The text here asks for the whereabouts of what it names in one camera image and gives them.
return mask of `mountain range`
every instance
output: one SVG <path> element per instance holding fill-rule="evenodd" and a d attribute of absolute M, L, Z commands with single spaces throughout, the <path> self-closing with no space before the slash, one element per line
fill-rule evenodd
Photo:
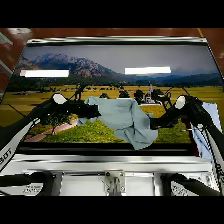
<path fill-rule="evenodd" d="M 18 66 L 15 69 L 15 74 L 19 75 L 21 69 L 24 70 L 37 70 L 37 69 L 49 69 L 49 70 L 61 70 L 68 69 L 70 75 L 67 79 L 63 79 L 61 84 L 73 84 L 82 81 L 88 81 L 90 83 L 110 83 L 110 82 L 130 82 L 130 83 L 142 83 L 146 84 L 149 81 L 152 84 L 197 84 L 197 85 L 220 85 L 222 84 L 220 75 L 218 73 L 212 74 L 194 74 L 194 75 L 169 75 L 159 76 L 159 74 L 153 76 L 135 76 L 124 75 L 117 73 L 109 68 L 106 68 L 98 63 L 95 63 L 87 58 L 69 57 L 65 54 L 48 53 L 42 56 L 38 56 L 33 60 L 28 60 L 23 57 L 20 59 Z"/>

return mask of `landscape picture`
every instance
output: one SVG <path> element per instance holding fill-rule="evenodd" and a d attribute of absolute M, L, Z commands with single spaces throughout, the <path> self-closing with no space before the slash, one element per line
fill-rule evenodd
<path fill-rule="evenodd" d="M 170 73 L 144 75 L 125 74 L 125 68 L 169 66 Z M 27 78 L 21 70 L 69 70 L 66 78 Z M 26 47 L 15 68 L 0 105 L 0 126 L 7 126 L 28 114 L 35 106 L 54 93 L 70 98 L 83 86 L 80 100 L 89 96 L 136 98 L 142 93 L 139 107 L 160 117 L 165 113 L 161 104 L 146 101 L 153 89 L 166 92 L 171 87 L 171 102 L 184 94 L 204 102 L 216 103 L 224 124 L 224 89 L 220 73 L 206 46 L 182 45 L 118 45 L 118 46 L 51 46 Z M 75 114 L 52 118 L 36 125 L 28 133 L 27 142 L 125 142 L 114 136 L 104 123 L 87 122 L 77 126 Z M 181 120 L 174 128 L 159 129 L 155 143 L 189 143 L 189 133 Z"/>

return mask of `white rectangle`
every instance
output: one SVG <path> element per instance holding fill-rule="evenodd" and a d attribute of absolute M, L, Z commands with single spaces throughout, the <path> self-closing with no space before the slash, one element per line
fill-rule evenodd
<path fill-rule="evenodd" d="M 158 73 L 171 73 L 171 69 L 170 67 L 125 68 L 125 75 L 147 75 Z"/>
<path fill-rule="evenodd" d="M 26 78 L 68 77 L 69 70 L 27 70 Z"/>

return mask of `dirt path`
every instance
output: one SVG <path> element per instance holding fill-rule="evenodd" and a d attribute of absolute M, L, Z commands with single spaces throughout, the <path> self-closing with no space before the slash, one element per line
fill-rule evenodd
<path fill-rule="evenodd" d="M 62 124 L 62 125 L 56 127 L 54 131 L 55 131 L 55 133 L 58 133 L 60 131 L 64 131 L 64 130 L 73 128 L 77 125 L 77 123 L 78 123 L 78 120 L 74 120 L 74 121 L 72 121 L 71 125 L 70 124 Z M 39 142 L 42 139 L 44 139 L 45 137 L 47 137 L 48 134 L 51 134 L 51 132 L 52 132 L 52 129 L 45 131 L 39 135 L 36 135 L 32 138 L 29 138 L 29 139 L 25 140 L 25 142 Z"/>

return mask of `light blue cloth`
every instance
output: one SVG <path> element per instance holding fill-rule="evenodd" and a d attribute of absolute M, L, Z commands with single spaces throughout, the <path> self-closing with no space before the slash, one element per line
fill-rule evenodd
<path fill-rule="evenodd" d="M 130 142 L 135 150 L 150 146 L 158 137 L 157 130 L 150 129 L 149 117 L 131 98 L 106 99 L 90 96 L 86 104 L 98 105 L 101 116 L 90 121 L 100 120 L 115 130 L 114 135 Z M 78 125 L 84 125 L 87 118 L 80 118 Z"/>
<path fill-rule="evenodd" d="M 222 128 L 221 128 L 221 124 L 220 124 L 220 120 L 219 120 L 217 104 L 215 104 L 215 103 L 205 103 L 204 102 L 202 106 L 210 114 L 210 116 L 212 118 L 212 121 L 215 124 L 215 126 L 222 132 Z M 203 158 L 203 159 L 209 159 L 209 160 L 213 161 L 213 157 L 212 157 L 212 154 L 210 152 L 209 146 L 206 143 L 203 135 L 194 126 L 192 126 L 192 129 L 193 129 L 193 131 L 192 131 L 193 138 L 194 138 L 194 140 L 197 144 L 200 157 Z"/>

